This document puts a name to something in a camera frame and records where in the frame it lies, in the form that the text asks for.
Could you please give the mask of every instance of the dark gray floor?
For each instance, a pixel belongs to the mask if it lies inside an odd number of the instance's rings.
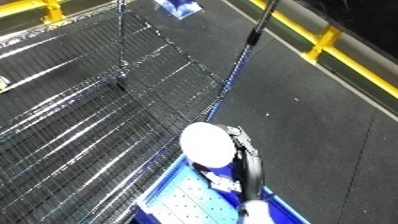
[[[131,8],[225,78],[253,24],[221,1],[199,2],[205,10],[183,21],[151,1]],[[398,223],[397,123],[270,35],[215,122],[250,134],[266,184],[309,221]]]

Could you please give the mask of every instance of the perforated tray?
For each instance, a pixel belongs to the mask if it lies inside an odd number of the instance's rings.
[[[235,224],[238,220],[235,197],[235,194],[221,196],[210,189],[184,156],[180,156],[137,199],[135,219],[141,224]],[[263,189],[263,198],[269,198],[269,215],[276,224],[309,223],[267,187]]]

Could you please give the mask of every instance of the metal frame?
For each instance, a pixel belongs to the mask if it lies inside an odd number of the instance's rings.
[[[59,22],[64,19],[60,3],[64,0],[20,0],[13,3],[0,5],[0,18],[27,12],[34,9],[46,8],[47,15],[44,23]]]
[[[249,1],[261,9],[264,9],[267,6],[267,3],[263,0]],[[388,83],[379,75],[370,71],[365,66],[359,64],[354,59],[350,58],[348,55],[344,54],[342,51],[334,47],[334,42],[342,34],[342,32],[336,27],[329,24],[327,25],[327,27],[325,27],[323,33],[313,34],[278,11],[275,11],[273,13],[273,17],[313,44],[313,48],[311,51],[303,53],[303,58],[305,58],[310,63],[315,64],[317,62],[319,54],[322,51],[325,51],[343,64],[347,65],[358,74],[360,74],[361,76],[363,76],[364,78],[366,78],[367,80],[369,80],[370,82],[372,82],[373,84],[377,85],[379,88],[386,91],[391,96],[398,99],[398,88],[396,86]]]

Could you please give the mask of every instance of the wire shelf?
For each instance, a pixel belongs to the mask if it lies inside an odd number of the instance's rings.
[[[0,223],[129,220],[179,155],[176,136],[215,102],[214,74],[123,16],[123,70],[113,9],[0,49],[12,81],[0,94]]]

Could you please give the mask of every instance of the blue object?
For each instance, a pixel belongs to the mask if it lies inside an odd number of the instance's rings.
[[[273,192],[264,187],[264,197]],[[184,156],[137,200],[135,219],[141,224],[231,223],[238,219],[234,193],[219,194],[194,171]],[[278,196],[269,199],[270,216],[276,224],[309,223]]]
[[[155,0],[159,5],[166,9],[170,14],[181,20],[202,10],[193,0]]]

